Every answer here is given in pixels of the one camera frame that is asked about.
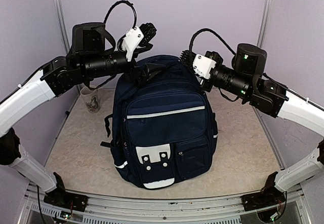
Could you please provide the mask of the navy blue backpack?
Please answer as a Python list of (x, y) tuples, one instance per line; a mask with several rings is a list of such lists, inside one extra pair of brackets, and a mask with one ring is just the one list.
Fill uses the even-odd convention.
[(206, 173), (217, 147), (218, 127), (206, 93), (179, 58), (140, 60), (166, 68), (144, 85), (120, 76), (112, 113), (105, 120), (114, 166), (127, 182), (161, 189)]

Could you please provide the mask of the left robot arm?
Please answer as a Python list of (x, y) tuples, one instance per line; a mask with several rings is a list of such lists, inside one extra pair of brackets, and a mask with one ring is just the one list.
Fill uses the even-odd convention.
[(46, 203), (84, 211), (87, 196), (66, 191), (62, 178), (45, 169), (20, 143), (13, 126), (43, 103), (59, 97), (76, 85), (89, 86), (95, 78), (114, 78), (120, 73), (135, 83), (150, 79), (155, 66), (136, 64), (140, 53), (152, 48), (156, 35), (152, 23), (134, 26), (123, 37), (119, 50), (102, 22), (78, 24), (72, 30), (67, 55), (38, 68), (23, 84), (1, 101), (1, 164), (8, 165), (45, 192)]

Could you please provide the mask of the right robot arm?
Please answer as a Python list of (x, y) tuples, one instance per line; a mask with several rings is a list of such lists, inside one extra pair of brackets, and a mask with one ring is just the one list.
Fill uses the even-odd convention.
[[(194, 56), (193, 70), (201, 78), (204, 90), (223, 89), (264, 114), (295, 122), (323, 135), (323, 107), (267, 76), (264, 73), (266, 58), (266, 51), (241, 43), (234, 53), (231, 68), (223, 65), (218, 53), (206, 52)], [(244, 209), (250, 211), (283, 203), (291, 187), (321, 172), (322, 141), (299, 162), (270, 174), (261, 191), (243, 195)]]

